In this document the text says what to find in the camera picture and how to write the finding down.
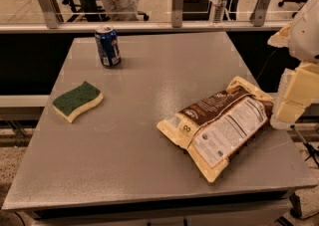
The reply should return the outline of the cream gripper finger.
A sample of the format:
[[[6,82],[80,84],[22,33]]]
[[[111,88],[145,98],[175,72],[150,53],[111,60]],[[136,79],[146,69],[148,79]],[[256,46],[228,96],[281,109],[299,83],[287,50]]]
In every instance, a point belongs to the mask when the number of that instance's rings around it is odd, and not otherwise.
[[[270,124],[276,129],[289,129],[302,116],[305,107],[277,100],[274,104]]]

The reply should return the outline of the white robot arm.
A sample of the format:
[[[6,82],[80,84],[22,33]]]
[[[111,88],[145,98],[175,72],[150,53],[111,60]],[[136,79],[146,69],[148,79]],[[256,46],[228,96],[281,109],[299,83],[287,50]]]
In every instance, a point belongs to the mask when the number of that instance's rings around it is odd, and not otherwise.
[[[319,0],[307,0],[268,44],[287,47],[289,54],[300,61],[294,70],[284,70],[270,119],[274,128],[287,129],[319,99]]]

